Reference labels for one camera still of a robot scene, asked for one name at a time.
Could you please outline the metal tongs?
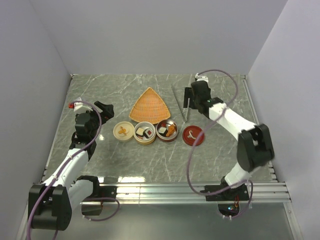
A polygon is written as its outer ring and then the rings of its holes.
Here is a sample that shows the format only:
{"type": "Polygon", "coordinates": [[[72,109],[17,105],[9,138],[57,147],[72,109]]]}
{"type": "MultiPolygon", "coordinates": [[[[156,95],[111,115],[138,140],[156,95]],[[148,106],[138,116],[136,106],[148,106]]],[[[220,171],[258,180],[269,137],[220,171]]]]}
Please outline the metal tongs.
{"type": "Polygon", "coordinates": [[[185,87],[178,87],[176,84],[172,84],[171,90],[184,123],[189,123],[191,108],[190,108],[190,100],[188,97],[186,98],[186,105],[185,105],[185,87]]]}

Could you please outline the cream lid with orange handle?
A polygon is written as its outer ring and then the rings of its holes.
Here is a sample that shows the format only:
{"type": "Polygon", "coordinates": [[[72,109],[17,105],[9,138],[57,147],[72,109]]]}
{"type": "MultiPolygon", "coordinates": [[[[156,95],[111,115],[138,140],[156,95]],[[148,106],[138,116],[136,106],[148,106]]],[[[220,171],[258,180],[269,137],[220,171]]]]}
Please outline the cream lid with orange handle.
{"type": "Polygon", "coordinates": [[[120,142],[129,141],[134,135],[134,126],[128,121],[121,121],[113,128],[113,136],[120,142]]]}

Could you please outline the sushi roll green centre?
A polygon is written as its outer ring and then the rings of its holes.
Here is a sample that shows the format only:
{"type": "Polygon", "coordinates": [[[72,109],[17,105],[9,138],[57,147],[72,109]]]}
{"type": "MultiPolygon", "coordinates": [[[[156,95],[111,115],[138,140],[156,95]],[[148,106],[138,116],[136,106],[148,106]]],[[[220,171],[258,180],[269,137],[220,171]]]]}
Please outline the sushi roll green centre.
{"type": "Polygon", "coordinates": [[[135,131],[135,134],[138,135],[138,136],[143,136],[144,135],[144,132],[145,132],[145,129],[142,128],[142,127],[138,127],[135,131]]]}

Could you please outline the red lid with white handle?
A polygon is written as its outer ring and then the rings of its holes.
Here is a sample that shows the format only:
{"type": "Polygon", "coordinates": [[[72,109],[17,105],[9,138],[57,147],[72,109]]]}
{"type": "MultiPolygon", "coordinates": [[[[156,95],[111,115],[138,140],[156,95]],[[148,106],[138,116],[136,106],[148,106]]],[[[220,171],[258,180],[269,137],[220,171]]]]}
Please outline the red lid with white handle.
{"type": "Polygon", "coordinates": [[[189,125],[183,130],[182,139],[187,145],[192,146],[201,132],[200,127],[189,125]]]}

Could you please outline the orange fried shrimp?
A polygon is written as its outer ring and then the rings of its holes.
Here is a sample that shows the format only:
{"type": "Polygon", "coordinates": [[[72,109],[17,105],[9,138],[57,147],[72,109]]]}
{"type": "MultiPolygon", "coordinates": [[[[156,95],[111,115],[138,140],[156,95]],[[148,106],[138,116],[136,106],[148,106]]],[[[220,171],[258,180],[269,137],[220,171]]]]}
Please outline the orange fried shrimp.
{"type": "Polygon", "coordinates": [[[176,132],[176,128],[175,128],[175,125],[174,124],[171,124],[168,126],[167,128],[167,133],[166,133],[166,137],[170,137],[171,135],[173,135],[174,133],[176,132]]]}

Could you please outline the sushi roll red centre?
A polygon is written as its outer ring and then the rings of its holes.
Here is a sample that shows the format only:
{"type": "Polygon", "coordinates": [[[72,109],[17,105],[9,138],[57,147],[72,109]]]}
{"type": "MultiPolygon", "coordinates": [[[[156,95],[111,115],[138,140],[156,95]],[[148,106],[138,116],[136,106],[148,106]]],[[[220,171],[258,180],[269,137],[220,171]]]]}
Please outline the sushi roll red centre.
{"type": "Polygon", "coordinates": [[[153,131],[150,127],[147,127],[143,131],[143,136],[146,137],[147,139],[150,139],[153,136],[153,131]]]}

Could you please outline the sushi roll white centre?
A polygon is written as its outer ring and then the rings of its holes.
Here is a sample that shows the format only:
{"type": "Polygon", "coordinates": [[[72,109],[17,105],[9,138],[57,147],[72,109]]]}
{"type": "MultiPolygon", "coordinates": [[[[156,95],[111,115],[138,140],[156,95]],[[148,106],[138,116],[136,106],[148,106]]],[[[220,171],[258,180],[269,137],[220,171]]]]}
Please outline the sushi roll white centre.
{"type": "Polygon", "coordinates": [[[160,136],[166,137],[166,136],[167,136],[167,133],[168,133],[168,130],[167,130],[166,127],[161,126],[161,127],[158,129],[158,133],[159,133],[160,136]]]}

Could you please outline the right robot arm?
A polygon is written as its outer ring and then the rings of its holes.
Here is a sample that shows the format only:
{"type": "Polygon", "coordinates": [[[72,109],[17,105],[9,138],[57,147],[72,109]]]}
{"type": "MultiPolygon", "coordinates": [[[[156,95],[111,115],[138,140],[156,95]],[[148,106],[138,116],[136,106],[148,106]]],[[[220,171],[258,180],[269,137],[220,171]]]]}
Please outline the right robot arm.
{"type": "Polygon", "coordinates": [[[230,109],[218,97],[211,96],[208,81],[197,80],[184,89],[183,106],[204,115],[211,125],[219,124],[237,141],[236,164],[222,179],[219,189],[213,192],[199,191],[205,197],[221,195],[233,199],[252,173],[275,157],[270,130],[265,124],[257,125],[230,109]]]}

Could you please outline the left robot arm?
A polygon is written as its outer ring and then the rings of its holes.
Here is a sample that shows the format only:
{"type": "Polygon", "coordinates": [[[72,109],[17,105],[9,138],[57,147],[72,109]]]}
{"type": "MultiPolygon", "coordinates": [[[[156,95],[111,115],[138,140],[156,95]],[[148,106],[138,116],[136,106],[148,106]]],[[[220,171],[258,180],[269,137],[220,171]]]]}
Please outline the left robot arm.
{"type": "Polygon", "coordinates": [[[29,231],[64,231],[70,224],[73,210],[84,200],[116,202],[114,196],[101,196],[98,177],[79,175],[96,150],[102,125],[114,117],[114,106],[78,98],[68,107],[75,112],[71,143],[65,159],[51,176],[29,190],[29,231]]]}

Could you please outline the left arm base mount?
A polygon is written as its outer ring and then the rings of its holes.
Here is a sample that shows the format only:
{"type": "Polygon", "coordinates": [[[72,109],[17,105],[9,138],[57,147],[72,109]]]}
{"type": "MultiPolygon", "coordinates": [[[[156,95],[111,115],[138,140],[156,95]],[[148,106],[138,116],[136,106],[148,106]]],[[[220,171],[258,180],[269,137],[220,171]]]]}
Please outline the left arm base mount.
{"type": "Polygon", "coordinates": [[[98,189],[98,193],[84,199],[81,203],[81,213],[86,217],[98,217],[103,212],[104,203],[116,203],[117,186],[103,185],[98,189]]]}

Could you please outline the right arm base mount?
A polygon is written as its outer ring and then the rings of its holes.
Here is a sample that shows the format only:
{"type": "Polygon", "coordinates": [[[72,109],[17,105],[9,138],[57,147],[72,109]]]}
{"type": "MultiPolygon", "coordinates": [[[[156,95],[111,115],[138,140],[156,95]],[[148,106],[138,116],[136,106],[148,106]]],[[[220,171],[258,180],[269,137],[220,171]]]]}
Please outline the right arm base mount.
{"type": "Polygon", "coordinates": [[[204,190],[200,192],[205,195],[207,202],[218,202],[218,213],[223,218],[233,219],[242,215],[251,206],[253,197],[253,189],[246,184],[242,184],[237,188],[227,189],[224,192],[215,195],[210,193],[221,190],[224,186],[221,185],[205,185],[204,190]]]}

